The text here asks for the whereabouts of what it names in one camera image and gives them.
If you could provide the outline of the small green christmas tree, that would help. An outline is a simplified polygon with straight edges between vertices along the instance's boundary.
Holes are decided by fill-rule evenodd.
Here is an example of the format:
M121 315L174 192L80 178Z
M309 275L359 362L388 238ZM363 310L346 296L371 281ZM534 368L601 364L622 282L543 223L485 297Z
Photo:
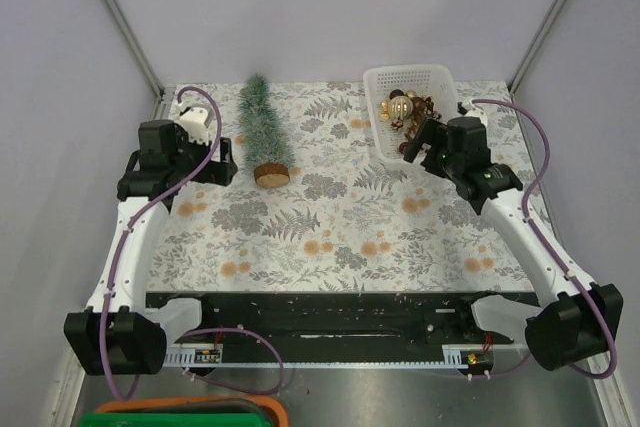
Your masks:
M279 114L271 105L270 84L252 75L240 90L239 124L245 140L244 162L257 186L276 189L290 182L294 153Z

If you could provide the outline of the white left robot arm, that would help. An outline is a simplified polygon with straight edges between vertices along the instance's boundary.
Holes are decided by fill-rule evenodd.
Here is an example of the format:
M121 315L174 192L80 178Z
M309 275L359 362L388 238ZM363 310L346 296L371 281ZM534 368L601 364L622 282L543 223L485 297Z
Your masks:
M146 306L152 259L177 191L187 182L228 186L237 172L230 140L210 137L203 112L138 129L139 147L117 184L117 224L104 270L84 310L68 314L63 327L90 376L155 374L184 333L196 342L215 334L215 315L197 300Z

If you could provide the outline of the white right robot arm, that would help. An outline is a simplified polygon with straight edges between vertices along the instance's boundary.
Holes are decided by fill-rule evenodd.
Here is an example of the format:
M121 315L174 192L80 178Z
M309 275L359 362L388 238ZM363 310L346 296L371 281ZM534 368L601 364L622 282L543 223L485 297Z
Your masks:
M606 353L617 367L615 336L623 298L612 284L599 285L563 249L530 208L528 194L511 168L491 159L484 124L477 117L448 123L427 120L404 151L420 151L426 172L453 183L457 194L506 243L534 288L536 306L484 294L455 318L457 335L469 343L489 332L527 346L548 371Z

